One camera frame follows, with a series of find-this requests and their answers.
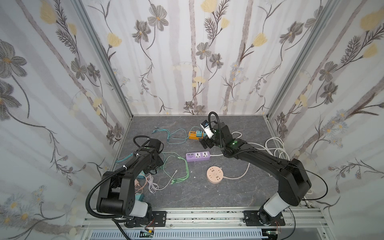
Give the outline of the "purple power strip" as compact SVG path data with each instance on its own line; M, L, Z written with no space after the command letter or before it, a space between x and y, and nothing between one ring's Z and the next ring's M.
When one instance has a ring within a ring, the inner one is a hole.
M211 158L211 154L209 151L186 153L186 160L188 163L189 162L207 161L210 158Z

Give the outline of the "orange power strip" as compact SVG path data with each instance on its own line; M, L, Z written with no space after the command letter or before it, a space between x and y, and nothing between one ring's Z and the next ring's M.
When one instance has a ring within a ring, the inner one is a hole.
M195 136L192 136L192 135L189 134L189 139L191 139L191 140L201 140L201 139L203 139L203 138L197 138L196 135L195 135Z

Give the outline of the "pink round power strip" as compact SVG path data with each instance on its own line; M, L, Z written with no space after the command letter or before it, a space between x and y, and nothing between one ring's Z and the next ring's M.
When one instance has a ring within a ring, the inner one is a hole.
M219 184L224 179L223 170L217 166L212 166L207 170L207 180L212 184Z

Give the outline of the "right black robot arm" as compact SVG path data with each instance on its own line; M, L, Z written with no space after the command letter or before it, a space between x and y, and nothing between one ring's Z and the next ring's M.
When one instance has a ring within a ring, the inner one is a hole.
M204 149L219 147L226 158L235 158L252 164L273 176L278 181L278 190L258 211L258 221L270 225L276 217L291 206L298 206L312 187L301 161L281 159L258 150L250 143L235 139L229 127L220 121L215 112L201 123L206 136L200 140Z

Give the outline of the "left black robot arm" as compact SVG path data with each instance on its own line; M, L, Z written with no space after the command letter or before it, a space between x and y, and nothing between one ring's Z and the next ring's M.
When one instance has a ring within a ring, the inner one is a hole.
M135 136L138 147L127 162L115 171L105 172L102 179L88 193L85 207L98 219L135 218L142 224L153 220L150 204L136 199L135 180L140 173L156 172L164 162L160 154L164 144L148 136Z

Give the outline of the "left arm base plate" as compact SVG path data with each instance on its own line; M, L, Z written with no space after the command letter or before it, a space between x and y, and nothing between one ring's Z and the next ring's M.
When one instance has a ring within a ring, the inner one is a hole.
M150 214L147 214L143 218L133 217L128 221L124 222L124 226L127 228L134 227L165 227L167 220L167 212L166 211L152 211Z

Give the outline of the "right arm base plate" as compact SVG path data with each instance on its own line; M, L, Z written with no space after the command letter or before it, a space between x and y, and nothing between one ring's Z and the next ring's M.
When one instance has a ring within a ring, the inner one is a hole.
M267 213L262 211L244 211L243 222L247 227L279 227L285 226L285 220L282 213L279 213L275 217L269 216Z

